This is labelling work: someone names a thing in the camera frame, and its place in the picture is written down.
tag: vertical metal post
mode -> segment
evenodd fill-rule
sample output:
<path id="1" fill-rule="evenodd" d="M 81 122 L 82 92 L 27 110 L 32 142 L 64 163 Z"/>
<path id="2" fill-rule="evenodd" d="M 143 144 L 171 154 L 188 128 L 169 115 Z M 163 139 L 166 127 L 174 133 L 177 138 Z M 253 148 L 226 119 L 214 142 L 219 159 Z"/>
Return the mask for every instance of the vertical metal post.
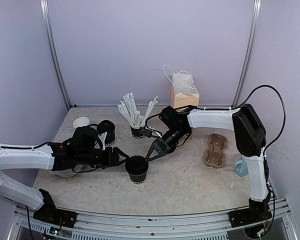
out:
<path id="1" fill-rule="evenodd" d="M 249 65 L 250 65 L 250 59 L 253 52 L 253 46 L 256 38 L 257 33 L 257 27 L 258 27 L 258 21 L 259 21 L 259 14 L 260 14 L 260 8 L 261 8 L 261 0 L 254 0 L 254 7 L 253 7 L 253 14 L 252 14 L 252 21 L 251 21 L 251 27 L 250 27 L 250 33 L 249 33 L 249 39 L 248 39 L 248 45 L 245 52 L 244 62 L 240 74 L 240 80 L 238 87 L 235 92 L 235 96 L 232 102 L 232 106 L 236 107 L 239 104 L 240 97 L 244 88 L 244 84 L 246 81 Z"/>
<path id="2" fill-rule="evenodd" d="M 59 88 L 61 91 L 64 105 L 65 105 L 66 109 L 69 111 L 69 109 L 71 108 L 71 104 L 69 101 L 66 85 L 65 85 L 64 79 L 61 74 L 61 69 L 60 69 L 57 51 L 56 51 L 56 47 L 55 47 L 54 36 L 53 36 L 53 32 L 52 32 L 50 15 L 49 15 L 48 0 L 40 0 L 40 3 L 41 3 L 43 22 L 44 22 L 46 34 L 48 37 L 50 53 L 51 53 L 51 57 L 52 57 L 53 65 L 54 65 L 54 70 L 55 70 L 55 73 L 57 76 L 57 81 L 59 84 Z"/>

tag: white wall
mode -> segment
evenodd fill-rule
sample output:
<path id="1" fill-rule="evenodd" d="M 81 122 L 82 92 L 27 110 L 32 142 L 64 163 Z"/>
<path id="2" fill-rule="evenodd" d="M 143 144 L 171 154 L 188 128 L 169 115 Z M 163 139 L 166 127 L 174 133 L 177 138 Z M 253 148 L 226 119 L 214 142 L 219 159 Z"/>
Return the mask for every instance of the white wall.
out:
<path id="1" fill-rule="evenodd" d="M 267 151 L 270 179 L 286 197 L 300 233 L 300 0 L 263 0 L 256 41 L 242 100 L 256 86 L 270 84 L 281 93 L 287 111 L 282 137 Z M 282 108 L 271 90 L 249 101 L 260 115 L 270 142 L 282 124 Z"/>
<path id="2" fill-rule="evenodd" d="M 39 0 L 0 0 L 0 142 L 51 141 L 66 115 L 50 57 Z M 36 170 L 10 170 L 32 185 Z M 0 240 L 15 204 L 0 197 Z"/>
<path id="3" fill-rule="evenodd" d="M 254 0 L 52 0 L 55 46 L 72 104 L 170 103 L 162 66 L 193 74 L 204 105 L 231 105 Z"/>

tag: metal frame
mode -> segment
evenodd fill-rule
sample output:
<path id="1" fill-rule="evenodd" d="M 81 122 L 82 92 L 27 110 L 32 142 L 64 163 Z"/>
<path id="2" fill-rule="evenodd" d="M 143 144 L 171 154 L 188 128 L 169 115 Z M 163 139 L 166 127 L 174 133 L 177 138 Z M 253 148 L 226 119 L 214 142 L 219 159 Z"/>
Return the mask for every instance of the metal frame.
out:
<path id="1" fill-rule="evenodd" d="M 258 27 L 258 21 L 259 21 L 259 15 L 260 15 L 260 9 L 261 9 L 261 0 L 254 0 L 254 7 L 253 7 L 253 14 L 252 14 L 252 22 L 250 27 L 250 33 L 249 33 L 249 39 L 248 39 L 248 45 L 245 52 L 244 62 L 240 74 L 240 80 L 238 83 L 238 87 L 235 92 L 235 96 L 232 102 L 232 106 L 236 107 L 239 104 L 240 97 L 244 88 L 244 84 L 246 81 L 250 60 L 253 52 L 253 46 L 256 38 L 257 33 L 257 27 Z"/>
<path id="2" fill-rule="evenodd" d="M 67 111 L 69 111 L 69 109 L 71 108 L 71 104 L 70 104 L 69 96 L 67 93 L 66 85 L 65 85 L 62 73 L 61 73 L 61 68 L 60 68 L 57 51 L 56 51 L 56 47 L 55 47 L 54 36 L 53 36 L 50 14 L 49 14 L 48 0 L 40 0 L 40 3 L 41 3 L 41 12 L 42 12 L 42 17 L 43 17 L 43 22 L 45 25 L 46 35 L 48 38 L 48 44 L 49 44 L 49 48 L 50 48 L 50 53 L 51 53 L 59 89 L 61 91 L 64 105 L 65 105 Z"/>
<path id="3" fill-rule="evenodd" d="M 273 211 L 272 200 L 269 206 Z M 228 231 L 243 228 L 242 226 L 231 227 L 228 213 L 232 210 L 172 216 L 126 216 L 76 211 L 78 216 L 74 228 L 63 227 L 58 238 L 65 240 L 226 240 Z M 275 201 L 275 219 L 279 218 L 282 218 L 286 224 L 285 229 L 289 240 L 298 240 L 295 222 L 285 198 Z M 47 233 L 51 227 L 59 228 L 32 217 L 30 223 L 32 231 L 41 233 Z M 17 206 L 10 221 L 11 230 L 7 240 L 16 240 L 20 227 L 28 228 L 27 211 L 24 207 Z"/>

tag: beige table surface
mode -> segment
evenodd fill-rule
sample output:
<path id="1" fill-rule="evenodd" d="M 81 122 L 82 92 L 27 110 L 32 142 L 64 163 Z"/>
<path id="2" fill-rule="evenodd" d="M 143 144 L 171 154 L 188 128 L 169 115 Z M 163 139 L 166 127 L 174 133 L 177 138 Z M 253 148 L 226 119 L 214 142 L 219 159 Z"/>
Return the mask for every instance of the beige table surface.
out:
<path id="1" fill-rule="evenodd" d="M 162 108 L 157 106 L 152 113 L 159 113 Z M 139 109 L 141 114 L 146 111 L 145 107 Z M 112 121 L 116 136 L 114 146 L 130 156 L 146 156 L 154 140 L 134 139 L 117 107 L 77 107 L 70 109 L 54 141 L 62 142 L 72 137 L 72 123 L 82 116 L 88 117 L 91 123 Z M 158 118 L 151 119 L 149 125 L 167 130 Z M 229 141 L 225 150 L 226 164 L 220 169 L 203 162 L 208 135 L 212 133 L 222 134 Z M 233 164 L 239 158 L 233 132 L 197 128 L 184 146 L 149 163 L 143 184 L 133 184 L 123 164 L 69 178 L 40 170 L 34 187 L 48 191 L 57 207 L 78 211 L 141 216 L 214 212 L 248 205 L 249 178 L 239 177 L 233 170 Z"/>

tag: white paper bag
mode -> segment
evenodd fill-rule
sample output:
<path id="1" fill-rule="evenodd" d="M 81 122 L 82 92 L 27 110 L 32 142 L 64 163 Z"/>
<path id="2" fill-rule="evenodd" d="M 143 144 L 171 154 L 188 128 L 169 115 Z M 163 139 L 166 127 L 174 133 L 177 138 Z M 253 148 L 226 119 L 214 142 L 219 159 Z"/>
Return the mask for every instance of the white paper bag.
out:
<path id="1" fill-rule="evenodd" d="M 168 77 L 165 67 L 172 71 L 172 81 Z M 163 66 L 163 72 L 168 80 L 172 83 L 171 86 L 171 107 L 179 108 L 187 105 L 198 106 L 200 94 L 194 84 L 193 76 L 187 71 L 179 71 L 175 73 L 169 65 Z"/>

